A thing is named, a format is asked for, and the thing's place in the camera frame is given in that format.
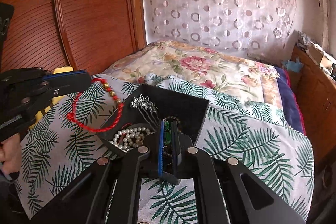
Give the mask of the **person's left hand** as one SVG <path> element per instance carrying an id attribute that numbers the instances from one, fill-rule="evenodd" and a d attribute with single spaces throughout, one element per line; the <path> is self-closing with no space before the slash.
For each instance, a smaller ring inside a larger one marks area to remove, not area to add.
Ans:
<path id="1" fill-rule="evenodd" d="M 4 175 L 20 171 L 22 164 L 22 147 L 20 135 L 17 133 L 1 142 L 1 171 Z"/>

